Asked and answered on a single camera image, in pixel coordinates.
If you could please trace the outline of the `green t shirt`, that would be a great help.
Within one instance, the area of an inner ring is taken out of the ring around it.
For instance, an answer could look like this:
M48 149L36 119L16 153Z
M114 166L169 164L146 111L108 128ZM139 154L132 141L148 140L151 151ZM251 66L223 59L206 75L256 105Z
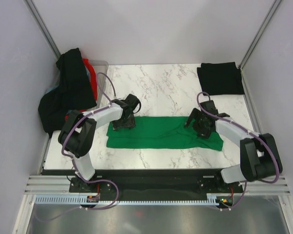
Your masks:
M106 146L112 149L223 149L218 133L201 138L191 127L185 127L187 117L136 117L132 129L114 130L109 125Z

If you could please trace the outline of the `clear plastic bin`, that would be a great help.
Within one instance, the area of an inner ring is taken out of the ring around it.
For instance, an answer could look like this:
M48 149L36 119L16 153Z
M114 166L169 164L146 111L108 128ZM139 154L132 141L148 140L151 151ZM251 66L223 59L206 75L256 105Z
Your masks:
M108 67L109 64L107 61L104 60L89 60L89 63L92 65L92 67L95 70L95 73L97 75L97 83L99 84L99 86L103 89L103 91L105 91L106 89L106 77L102 74L99 74L99 72L107 74L108 71ZM98 99L97 99L97 106L90 108L89 110L94 110L94 109L98 109L101 106L102 103L102 98L103 98L103 94L100 91L100 89L98 89Z

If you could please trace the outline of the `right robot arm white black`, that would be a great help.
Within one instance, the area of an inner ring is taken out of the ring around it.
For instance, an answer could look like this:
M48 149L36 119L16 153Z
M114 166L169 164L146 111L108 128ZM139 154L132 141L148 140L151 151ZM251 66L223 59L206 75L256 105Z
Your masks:
M215 189L225 192L239 181L275 183L283 171L278 149L271 134L259 134L236 123L230 115L219 113L213 100L199 103L185 122L199 138L210 139L213 133L225 136L240 150L240 163L224 168L214 179Z

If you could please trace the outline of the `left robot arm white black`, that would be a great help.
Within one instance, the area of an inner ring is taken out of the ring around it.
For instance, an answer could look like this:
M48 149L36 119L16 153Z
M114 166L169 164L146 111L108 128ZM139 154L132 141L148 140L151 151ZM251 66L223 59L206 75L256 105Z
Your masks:
M87 192L97 188L95 168L89 151L92 147L96 130L106 124L112 124L113 130L132 129L136 126L135 110L140 111L141 102L133 94L125 99L114 99L102 108L79 112L72 111L58 137L62 145L61 153L72 160L73 168L81 178L80 185Z

